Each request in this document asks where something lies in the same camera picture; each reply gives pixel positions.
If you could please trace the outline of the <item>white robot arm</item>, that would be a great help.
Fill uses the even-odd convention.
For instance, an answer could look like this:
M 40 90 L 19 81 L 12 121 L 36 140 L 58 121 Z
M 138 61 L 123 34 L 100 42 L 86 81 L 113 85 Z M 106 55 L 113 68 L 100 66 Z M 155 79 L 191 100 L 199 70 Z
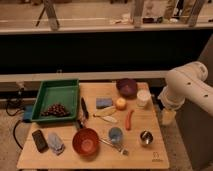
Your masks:
M 158 96 L 163 105 L 162 124 L 169 125 L 176 112 L 188 99 L 213 116 L 213 87 L 205 83 L 208 77 L 207 67 L 194 61 L 176 67 L 167 72 L 166 86 Z

